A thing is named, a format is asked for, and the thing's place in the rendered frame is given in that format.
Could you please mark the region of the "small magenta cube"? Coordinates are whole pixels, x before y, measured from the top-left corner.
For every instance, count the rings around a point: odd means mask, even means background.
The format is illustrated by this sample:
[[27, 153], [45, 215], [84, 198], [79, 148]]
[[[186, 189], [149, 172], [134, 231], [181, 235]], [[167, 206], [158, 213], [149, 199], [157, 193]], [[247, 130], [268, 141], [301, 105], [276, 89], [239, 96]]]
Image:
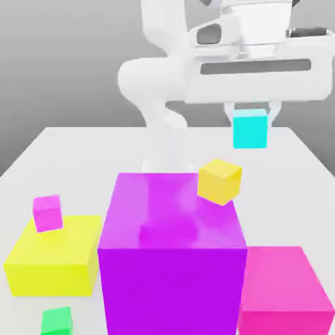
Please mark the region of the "small magenta cube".
[[33, 199], [33, 218], [38, 233], [63, 228], [60, 196], [41, 196]]

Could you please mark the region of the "small cyan cube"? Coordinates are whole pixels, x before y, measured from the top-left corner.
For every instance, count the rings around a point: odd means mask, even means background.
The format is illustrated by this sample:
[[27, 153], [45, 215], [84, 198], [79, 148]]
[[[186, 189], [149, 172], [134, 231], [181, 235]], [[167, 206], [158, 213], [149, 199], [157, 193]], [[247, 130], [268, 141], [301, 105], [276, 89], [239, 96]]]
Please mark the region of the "small cyan cube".
[[233, 112], [233, 147], [265, 149], [268, 139], [268, 114], [265, 109], [237, 109]]

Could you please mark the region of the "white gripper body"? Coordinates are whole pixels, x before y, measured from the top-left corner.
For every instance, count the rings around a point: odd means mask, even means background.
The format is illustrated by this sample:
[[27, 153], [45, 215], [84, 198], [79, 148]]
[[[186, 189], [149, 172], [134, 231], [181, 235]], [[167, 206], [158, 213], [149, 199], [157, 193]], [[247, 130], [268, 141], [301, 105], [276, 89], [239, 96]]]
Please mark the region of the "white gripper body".
[[320, 101], [332, 91], [335, 33], [288, 39], [271, 58], [229, 52], [197, 48], [187, 59], [185, 103]]

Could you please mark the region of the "small yellow cube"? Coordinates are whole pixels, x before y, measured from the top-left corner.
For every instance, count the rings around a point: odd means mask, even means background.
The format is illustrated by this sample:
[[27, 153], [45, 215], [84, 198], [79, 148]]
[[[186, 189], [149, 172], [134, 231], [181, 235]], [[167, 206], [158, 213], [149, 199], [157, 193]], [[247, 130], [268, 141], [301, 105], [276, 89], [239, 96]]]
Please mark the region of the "small yellow cube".
[[242, 167], [214, 159], [199, 169], [198, 196], [210, 202], [226, 205], [240, 190]]

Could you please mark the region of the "large yellow box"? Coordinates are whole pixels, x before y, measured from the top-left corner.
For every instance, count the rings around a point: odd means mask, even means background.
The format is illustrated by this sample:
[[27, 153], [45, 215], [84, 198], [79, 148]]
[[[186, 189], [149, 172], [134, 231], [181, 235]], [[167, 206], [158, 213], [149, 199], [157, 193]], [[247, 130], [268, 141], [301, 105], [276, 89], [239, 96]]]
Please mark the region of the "large yellow box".
[[31, 219], [4, 263], [13, 296], [91, 296], [99, 270], [99, 215], [66, 215], [63, 228], [38, 232]]

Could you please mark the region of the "large pink box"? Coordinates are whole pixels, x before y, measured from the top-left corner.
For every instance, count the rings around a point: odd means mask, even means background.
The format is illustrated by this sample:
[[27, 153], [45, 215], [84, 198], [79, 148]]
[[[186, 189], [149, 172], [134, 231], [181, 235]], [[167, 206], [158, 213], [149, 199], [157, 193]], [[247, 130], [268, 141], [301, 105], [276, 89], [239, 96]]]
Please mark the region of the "large pink box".
[[239, 335], [328, 335], [334, 317], [301, 247], [248, 248]]

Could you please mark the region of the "small green cube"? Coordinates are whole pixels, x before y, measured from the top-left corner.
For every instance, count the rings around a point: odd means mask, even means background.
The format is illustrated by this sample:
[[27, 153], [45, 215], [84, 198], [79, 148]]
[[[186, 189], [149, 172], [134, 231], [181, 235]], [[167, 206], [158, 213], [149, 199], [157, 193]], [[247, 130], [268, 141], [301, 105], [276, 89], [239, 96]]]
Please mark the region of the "small green cube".
[[43, 311], [41, 335], [73, 335], [73, 318], [69, 306]]

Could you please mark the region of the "large purple box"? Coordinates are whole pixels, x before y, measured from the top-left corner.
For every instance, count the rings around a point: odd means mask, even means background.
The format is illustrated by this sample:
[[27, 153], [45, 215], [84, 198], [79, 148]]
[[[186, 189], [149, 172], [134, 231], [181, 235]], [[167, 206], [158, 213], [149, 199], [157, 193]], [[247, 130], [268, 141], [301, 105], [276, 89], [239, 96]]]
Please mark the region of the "large purple box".
[[235, 335], [247, 246], [195, 173], [118, 174], [98, 245], [108, 335]]

